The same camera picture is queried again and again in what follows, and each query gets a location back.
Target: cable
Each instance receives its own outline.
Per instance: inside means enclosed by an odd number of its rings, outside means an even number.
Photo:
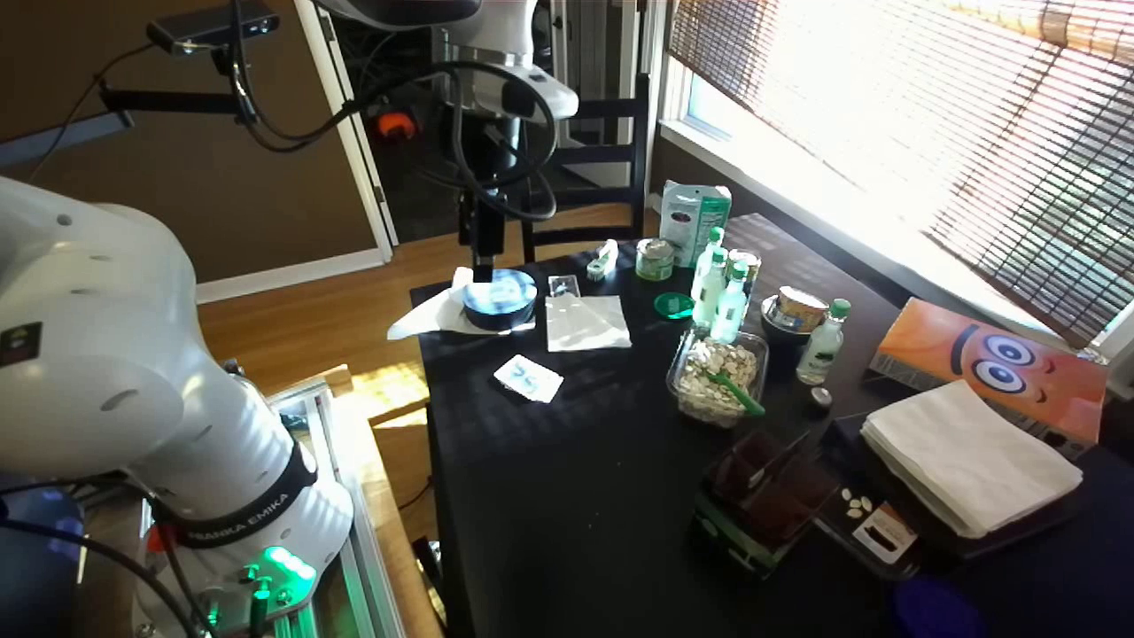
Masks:
[[[109,57],[109,61],[92,74],[92,82],[80,92],[80,100],[75,100],[73,108],[66,113],[66,124],[57,128],[57,133],[49,138],[49,145],[48,145],[48,151],[37,160],[37,165],[27,172],[27,181],[37,181],[41,170],[57,154],[68,128],[75,124],[75,113],[80,113],[83,101],[108,82],[108,74],[109,74],[119,63],[125,63],[125,61],[133,61],[133,57],[141,57],[145,48],[154,48],[154,41]]]
[[[393,41],[399,30],[386,30],[370,53],[361,57],[361,74],[376,63],[376,57]]]
[[[0,518],[0,529],[11,529],[11,532],[27,532],[27,535],[44,535],[44,539],[61,539],[61,542],[75,542],[75,545],[84,545],[100,556],[108,556],[109,562],[133,569],[140,582],[145,582],[159,597],[165,606],[178,615],[180,630],[188,638],[195,638],[200,630],[193,628],[193,615],[185,615],[185,609],[178,606],[178,597],[172,594],[168,586],[159,586],[141,562],[135,562],[133,556],[125,556],[122,549],[108,545],[108,542],[95,542],[95,539],[84,539],[84,535],[73,535],[73,532],[61,532],[61,529],[48,529],[48,525],[30,525],[30,522],[9,522]]]
[[[265,623],[269,623],[269,597],[259,594],[259,586],[253,582],[247,638],[263,638]]]
[[[73,483],[23,483],[23,486],[9,486],[0,489],[0,498],[14,496],[14,491],[32,491],[32,489],[66,489]]]
[[[517,82],[533,101],[539,107],[539,116],[547,119],[547,145],[539,151],[533,151],[529,160],[511,148],[517,154],[514,165],[479,181],[468,165],[468,154],[466,154],[466,82],[459,70],[479,70],[479,74],[498,74],[505,82]],[[543,92],[534,92],[529,82],[523,82],[517,74],[505,70],[505,67],[492,67],[492,63],[484,63],[484,61],[444,61],[444,63],[427,63],[421,70],[415,74],[401,74],[401,79],[389,79],[389,82],[379,82],[376,89],[361,92],[361,100],[348,100],[334,116],[328,116],[318,128],[305,129],[305,133],[294,133],[294,129],[281,129],[259,107],[253,86],[247,86],[247,63],[246,63],[246,47],[240,47],[240,0],[232,0],[232,89],[234,89],[234,100],[237,101],[247,101],[253,116],[246,116],[246,128],[247,133],[269,148],[269,151],[303,151],[308,148],[315,138],[322,138],[328,129],[334,129],[342,119],[361,113],[370,101],[383,100],[386,92],[393,89],[406,89],[412,82],[427,82],[432,74],[449,74],[449,86],[453,86],[453,160],[459,160],[459,172],[462,172],[462,185],[479,199],[487,202],[490,210],[505,212],[505,217],[517,217],[517,218],[529,218],[529,223],[543,223],[551,217],[557,217],[557,193],[552,193],[552,185],[547,181],[543,165],[552,160],[557,145],[560,145],[560,128],[557,128],[557,116],[552,116],[552,107],[547,101]],[[517,210],[511,204],[511,193],[505,190],[507,185],[529,185],[534,181],[534,186],[547,193],[547,210],[533,212],[533,210]]]
[[[200,606],[200,597],[193,594],[188,577],[185,577],[185,569],[180,569],[178,539],[172,535],[172,525],[168,525],[172,518],[168,518],[168,509],[165,509],[156,498],[148,498],[148,505],[154,505],[154,513],[156,513],[156,535],[159,535],[165,545],[168,545],[175,582],[178,582],[178,588],[180,588],[193,615],[195,615],[207,630],[214,630],[208,612]]]

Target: white towel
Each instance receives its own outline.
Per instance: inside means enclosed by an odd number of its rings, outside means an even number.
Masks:
[[[1081,486],[1081,466],[964,380],[871,412],[861,437],[960,539],[1000,532]]]

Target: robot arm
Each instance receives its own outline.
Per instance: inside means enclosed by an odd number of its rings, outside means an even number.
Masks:
[[[168,513],[193,597],[247,623],[247,569],[288,556],[303,606],[353,532],[353,496],[315,474],[253,384],[195,321],[195,272],[168,228],[0,178],[0,466],[37,478],[127,470]],[[145,556],[175,588],[168,556]],[[156,628],[175,615],[141,597]]]

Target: bottle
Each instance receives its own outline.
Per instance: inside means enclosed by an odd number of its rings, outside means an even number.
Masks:
[[[731,283],[719,295],[709,340],[734,345],[749,315],[749,262],[734,262]]]
[[[800,363],[796,369],[796,375],[805,387],[822,387],[827,384],[830,363],[838,360],[838,354],[844,348],[849,315],[852,315],[852,300],[849,297],[833,297],[822,327],[811,329],[810,348],[800,354]]]
[[[709,242],[707,242],[707,246],[701,246],[701,256],[699,256],[699,262],[694,262],[694,283],[693,283],[693,300],[694,300],[694,308],[699,308],[699,297],[707,295],[707,283],[709,283],[709,272],[713,272],[713,251],[716,246],[725,246],[725,228],[713,228],[709,231]]]
[[[727,276],[727,251],[725,246],[713,246],[707,267],[699,259],[699,272],[694,272],[694,329],[699,332],[713,329],[716,303],[725,295],[725,276]]]

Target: paper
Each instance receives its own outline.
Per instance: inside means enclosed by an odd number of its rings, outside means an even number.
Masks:
[[[1081,486],[1081,466],[964,380],[871,412],[861,437],[960,539],[985,539]]]
[[[507,388],[534,400],[534,402],[551,402],[560,387],[564,387],[564,375],[552,372],[552,369],[543,369],[539,360],[526,359],[526,354],[514,354],[507,359],[507,363],[500,363],[492,372]]]
[[[468,267],[459,267],[453,268],[453,283],[432,297],[427,297],[421,303],[415,303],[407,315],[401,315],[389,329],[386,329],[386,340],[407,340],[407,335],[419,335],[419,332],[436,332],[436,329],[448,329],[448,332],[479,332],[479,335],[507,335],[507,332],[523,332],[523,329],[533,329],[533,321],[526,327],[514,327],[514,329],[484,329],[477,321],[468,321],[466,308],[462,308],[462,285],[472,283],[472,268]]]
[[[598,349],[598,348],[631,348],[624,300],[616,295],[547,297],[547,349]]]

